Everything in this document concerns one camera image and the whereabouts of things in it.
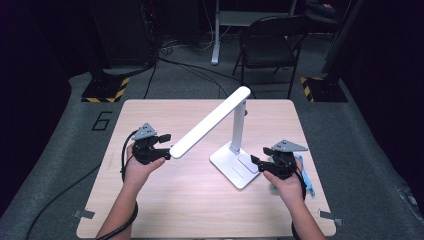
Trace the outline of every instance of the chair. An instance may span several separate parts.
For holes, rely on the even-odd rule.
[[[273,16],[253,22],[240,38],[240,54],[234,66],[233,75],[237,67],[241,66],[241,85],[243,86],[245,68],[276,68],[274,71],[276,73],[280,67],[292,67],[290,81],[271,83],[289,83],[287,94],[289,99],[302,42],[309,33],[309,23],[309,17],[304,15]]]
[[[334,13],[329,14],[320,5],[331,3]],[[327,54],[330,54],[337,37],[339,36],[343,24],[349,17],[352,7],[355,5],[352,0],[299,0],[297,1],[295,13],[303,14],[311,19],[310,33],[331,33],[332,43]]]

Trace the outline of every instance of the finger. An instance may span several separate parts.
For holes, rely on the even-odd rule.
[[[268,171],[264,171],[264,176],[265,178],[270,181],[272,184],[276,185],[277,181],[279,178],[277,178],[274,174],[268,172]]]
[[[154,170],[162,166],[164,163],[165,163],[165,158],[161,157],[161,158],[158,158],[156,161],[153,161],[150,164],[148,164],[147,167],[149,168],[150,172],[153,172]]]

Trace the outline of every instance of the gray mat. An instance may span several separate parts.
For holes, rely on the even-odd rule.
[[[397,193],[399,188],[407,186],[375,142],[343,82],[340,83],[348,103],[309,103],[305,97],[299,79],[322,76],[320,71],[329,46],[327,39],[309,37],[306,40],[291,100],[299,114],[330,209],[345,221],[331,239],[423,239],[424,226]],[[238,54],[237,40],[222,43],[218,66],[210,65],[211,52],[211,48],[199,51],[179,47],[171,55],[161,57],[230,76]],[[1,218],[0,239],[25,239],[40,210],[100,164],[124,101],[143,98],[152,72],[150,69],[131,77],[117,103],[82,103],[81,94],[91,77],[83,74],[70,79],[72,96],[68,106],[43,155]],[[159,61],[147,98],[225,98],[225,93],[219,91],[213,81],[227,94],[239,87],[239,83],[230,78],[209,72],[197,74],[203,78]],[[289,75],[290,71],[280,70],[276,77]],[[264,76],[264,73],[249,73],[247,78]],[[261,99],[282,99],[286,89],[287,85],[252,87],[256,97]],[[109,119],[106,130],[92,131],[102,112],[110,112],[102,115]],[[77,239],[79,219],[72,214],[84,209],[96,174],[97,171],[54,201],[36,222],[30,239]]]

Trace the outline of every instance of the table top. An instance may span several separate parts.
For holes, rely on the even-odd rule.
[[[169,148],[223,100],[128,100],[124,103],[82,218],[80,238],[94,238],[122,187],[121,152],[128,135],[149,123],[171,141]],[[290,100],[247,100],[242,148],[266,161],[262,148],[286,139],[308,147],[295,107]],[[271,184],[259,174],[244,189],[237,189],[209,161],[210,155],[231,140],[233,114],[180,159],[167,161],[153,172],[140,191],[139,214],[132,237],[138,238],[248,238],[290,236],[291,217]],[[336,227],[318,211],[330,212],[311,153],[299,152],[313,184],[306,205],[326,236]]]

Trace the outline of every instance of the hand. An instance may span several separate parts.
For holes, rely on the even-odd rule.
[[[302,163],[298,158],[295,159],[297,167],[300,170],[298,170],[298,173],[302,174]],[[291,208],[294,204],[303,203],[302,185],[296,174],[293,174],[291,177],[285,180],[279,179],[268,171],[264,172],[264,176],[268,181],[270,181],[278,188],[280,197],[288,208]]]
[[[159,158],[154,162],[143,165],[132,154],[134,143],[127,147],[127,166],[125,168],[124,186],[139,192],[146,183],[150,173],[165,163],[165,158]]]

